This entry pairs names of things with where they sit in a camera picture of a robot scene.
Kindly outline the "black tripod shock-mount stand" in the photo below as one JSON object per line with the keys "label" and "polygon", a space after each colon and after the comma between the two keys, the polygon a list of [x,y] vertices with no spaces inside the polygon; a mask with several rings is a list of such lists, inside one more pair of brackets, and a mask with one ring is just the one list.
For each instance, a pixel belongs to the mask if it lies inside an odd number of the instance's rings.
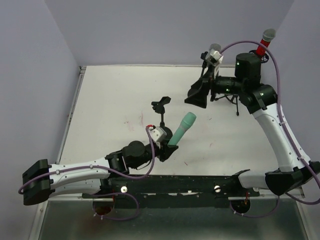
{"label": "black tripod shock-mount stand", "polygon": [[[261,64],[267,63],[270,59],[268,53],[265,50],[258,52],[257,49],[252,49],[249,51],[250,54],[254,54],[260,58]],[[235,114],[238,117],[240,115],[239,111],[239,96],[236,94],[223,94],[222,96],[215,97],[214,100],[218,101],[221,99],[226,99],[230,104],[235,105]]]}

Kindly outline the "teal microphone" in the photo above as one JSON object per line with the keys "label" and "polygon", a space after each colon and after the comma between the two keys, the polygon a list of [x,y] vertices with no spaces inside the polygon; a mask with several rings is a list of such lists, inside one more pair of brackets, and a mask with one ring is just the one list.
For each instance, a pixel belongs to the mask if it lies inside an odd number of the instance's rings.
{"label": "teal microphone", "polygon": [[176,146],[185,135],[185,133],[192,127],[196,119],[197,116],[194,113],[188,112],[181,120],[177,130],[169,140],[168,145]]}

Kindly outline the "black round-base stand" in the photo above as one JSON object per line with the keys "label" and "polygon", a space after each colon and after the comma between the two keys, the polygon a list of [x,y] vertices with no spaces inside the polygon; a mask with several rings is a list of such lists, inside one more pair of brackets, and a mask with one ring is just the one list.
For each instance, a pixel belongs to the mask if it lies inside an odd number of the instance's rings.
{"label": "black round-base stand", "polygon": [[206,62],[206,56],[207,56],[208,52],[205,51],[201,54],[200,59],[203,60],[202,62],[202,66],[201,66],[201,74],[200,77],[202,78],[205,72],[205,69],[207,68],[207,62]]}
{"label": "black round-base stand", "polygon": [[169,96],[163,96],[160,101],[152,101],[151,105],[152,105],[152,109],[157,113],[160,114],[160,124],[159,126],[165,131],[166,136],[165,136],[165,140],[169,141],[172,136],[173,133],[172,131],[166,126],[165,121],[164,121],[164,115],[165,115],[165,105],[169,104],[171,101],[171,98]]}

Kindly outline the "black microphone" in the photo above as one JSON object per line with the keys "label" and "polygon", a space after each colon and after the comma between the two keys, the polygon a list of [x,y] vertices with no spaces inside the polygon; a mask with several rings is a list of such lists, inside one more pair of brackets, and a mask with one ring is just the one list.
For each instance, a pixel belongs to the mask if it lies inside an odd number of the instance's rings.
{"label": "black microphone", "polygon": [[222,47],[220,44],[218,43],[213,43],[209,46],[209,50],[206,54],[206,57],[210,56],[211,54],[213,54],[214,52],[220,52],[222,50]]}

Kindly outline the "red rhinestone microphone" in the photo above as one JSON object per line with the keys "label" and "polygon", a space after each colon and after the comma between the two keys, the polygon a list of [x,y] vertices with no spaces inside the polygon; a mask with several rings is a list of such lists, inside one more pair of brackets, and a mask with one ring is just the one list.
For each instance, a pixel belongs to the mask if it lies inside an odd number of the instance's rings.
{"label": "red rhinestone microphone", "polygon": [[[262,39],[260,44],[262,44],[265,48],[268,48],[271,41],[276,37],[276,30],[273,28],[266,29],[262,34]],[[260,58],[260,62],[262,64],[267,63],[269,61],[269,55],[266,53],[266,49],[262,46],[258,46],[256,50],[250,50],[249,53],[256,55]]]}

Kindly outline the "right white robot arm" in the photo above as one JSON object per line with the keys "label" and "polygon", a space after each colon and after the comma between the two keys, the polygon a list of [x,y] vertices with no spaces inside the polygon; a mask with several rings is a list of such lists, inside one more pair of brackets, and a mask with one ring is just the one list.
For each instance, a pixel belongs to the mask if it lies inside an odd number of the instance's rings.
{"label": "right white robot arm", "polygon": [[186,104],[206,108],[208,95],[233,95],[247,108],[263,129],[278,162],[278,168],[264,174],[246,171],[239,175],[243,188],[268,189],[277,196],[300,187],[320,172],[320,163],[312,162],[302,150],[289,127],[274,88],[261,83],[261,60],[253,53],[236,56],[233,77],[219,75],[223,56],[216,50],[204,52],[200,78],[190,87]]}

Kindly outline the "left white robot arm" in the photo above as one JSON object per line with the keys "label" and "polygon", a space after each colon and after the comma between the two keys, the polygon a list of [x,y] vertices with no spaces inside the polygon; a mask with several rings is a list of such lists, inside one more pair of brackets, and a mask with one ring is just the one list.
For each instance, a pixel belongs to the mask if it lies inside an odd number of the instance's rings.
{"label": "left white robot arm", "polygon": [[95,195],[102,190],[104,180],[117,177],[138,180],[129,174],[130,169],[136,170],[147,163],[153,166],[155,159],[163,162],[178,148],[166,140],[151,141],[147,145],[135,140],[121,150],[82,164],[49,164],[47,159],[40,159],[22,174],[18,193],[23,196],[25,206],[37,205],[58,195]]}

